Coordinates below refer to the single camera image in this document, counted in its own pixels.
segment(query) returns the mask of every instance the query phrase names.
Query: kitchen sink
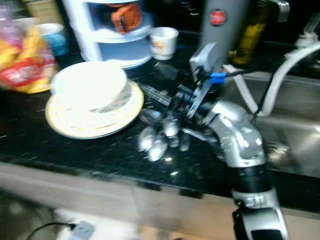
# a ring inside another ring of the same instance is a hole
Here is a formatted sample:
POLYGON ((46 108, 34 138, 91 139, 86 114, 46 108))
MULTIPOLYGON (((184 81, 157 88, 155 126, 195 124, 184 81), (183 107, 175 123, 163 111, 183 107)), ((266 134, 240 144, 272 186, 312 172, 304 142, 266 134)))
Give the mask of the kitchen sink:
MULTIPOLYGON (((244 76, 256 103, 268 86, 270 74, 244 76)), ((225 84, 225 97, 248 112, 234 81, 225 84)), ((258 117, 271 168, 320 178, 320 79, 287 76, 279 89, 272 114, 258 117)))

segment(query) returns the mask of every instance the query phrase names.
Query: white cable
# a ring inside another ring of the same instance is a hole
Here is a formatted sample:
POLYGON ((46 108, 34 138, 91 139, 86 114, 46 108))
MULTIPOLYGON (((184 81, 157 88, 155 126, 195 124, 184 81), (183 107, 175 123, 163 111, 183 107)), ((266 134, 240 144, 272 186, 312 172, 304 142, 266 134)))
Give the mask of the white cable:
POLYGON ((301 59, 304 59, 308 55, 320 50, 320 42, 317 42, 307 48, 303 48, 293 53, 288 60, 286 60, 275 72, 273 75, 270 87, 266 93, 265 100, 262 106, 261 111, 266 115, 270 115, 275 101, 278 95, 278 91, 281 83, 283 82, 285 76, 289 72, 289 70, 296 65, 301 59))
MULTIPOLYGON (((234 73, 234 72, 238 71, 231 64, 223 65, 223 67, 229 73, 234 73)), ((248 106, 249 110, 254 114, 258 110, 258 105, 255 102, 254 98, 252 97, 251 92, 249 91, 248 86, 244 80, 244 77, 241 74, 239 74, 239 75, 233 76, 232 78, 234 79, 234 82, 235 82, 237 88, 239 89, 239 92, 240 92, 244 102, 248 106)), ((262 111, 259 112, 259 116, 264 116, 264 115, 265 114, 262 111)))

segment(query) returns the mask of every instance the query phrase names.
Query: robotic arm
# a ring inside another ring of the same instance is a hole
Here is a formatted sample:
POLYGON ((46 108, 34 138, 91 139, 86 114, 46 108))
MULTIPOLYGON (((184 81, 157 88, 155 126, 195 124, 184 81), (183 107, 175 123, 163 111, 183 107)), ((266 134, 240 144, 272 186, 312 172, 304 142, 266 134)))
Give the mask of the robotic arm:
MULTIPOLYGON (((199 87, 188 118, 195 114, 212 85, 210 79, 199 81, 200 72, 210 74, 213 66, 221 66, 219 58, 212 56, 216 56, 214 43, 190 59, 193 79, 199 87)), ((204 123, 217 134, 232 179, 232 196, 238 206, 233 213, 237 240, 288 240, 277 193, 267 172, 262 137, 246 111, 232 102, 218 100, 204 123)))

